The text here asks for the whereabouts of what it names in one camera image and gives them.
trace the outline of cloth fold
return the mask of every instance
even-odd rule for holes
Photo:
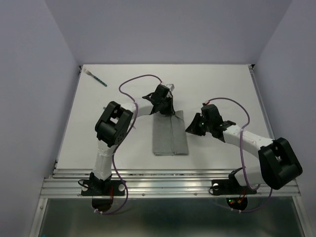
[[[154,114],[153,153],[158,156],[189,154],[182,110],[173,116]]]

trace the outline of folded cloth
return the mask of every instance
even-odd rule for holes
[[[158,156],[189,154],[182,110],[172,116],[154,114],[153,153]]]

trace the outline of wall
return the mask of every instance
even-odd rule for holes
[[[0,236],[28,236],[53,169],[78,65],[42,0],[0,7]]]
[[[276,136],[287,138],[303,167],[298,178],[316,233],[316,1],[294,0],[255,66]]]
[[[291,0],[46,0],[79,63],[255,63]]]

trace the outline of black mounting plate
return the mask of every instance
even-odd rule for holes
[[[218,184],[217,188],[210,188],[210,193],[212,191],[212,195],[240,195],[246,190],[247,195],[257,194],[257,191],[252,191],[248,187],[242,187],[239,184],[235,184],[232,180],[229,179],[214,179],[212,180],[212,185]]]
[[[90,180],[86,179],[83,180],[82,184],[85,186],[90,187]],[[123,191],[119,190],[119,185],[123,185],[123,182],[121,180],[111,180],[108,183],[108,188],[104,192],[98,192],[94,189],[88,189],[86,191],[83,191],[81,189],[81,196],[110,196],[110,187],[113,187],[113,196],[124,196],[125,195],[125,189]]]

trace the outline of robotic arm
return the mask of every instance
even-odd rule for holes
[[[232,121],[223,121],[215,105],[204,105],[186,132],[198,136],[210,132],[222,142],[240,146],[241,128]],[[258,167],[246,168],[250,185],[267,184],[278,190],[303,172],[289,142],[284,138],[272,140],[244,131],[242,148],[260,162]],[[217,184],[212,191],[214,195],[240,194],[241,190],[247,189],[242,168],[233,171],[227,180],[213,180],[212,183]],[[255,194],[256,191],[247,189],[247,193]]]
[[[171,92],[173,84],[159,84],[156,90],[136,100],[138,111],[137,117],[151,115],[160,112],[163,115],[175,114],[173,109],[173,97]],[[118,104],[110,102],[103,114],[99,118],[95,131],[98,138],[98,153],[93,171],[89,180],[84,181],[84,185],[89,187],[89,192],[84,192],[85,196],[91,196],[91,191],[98,195],[107,195],[109,187],[121,184],[120,181],[112,181],[112,156],[118,145],[127,135],[132,119],[135,119],[135,103]]]

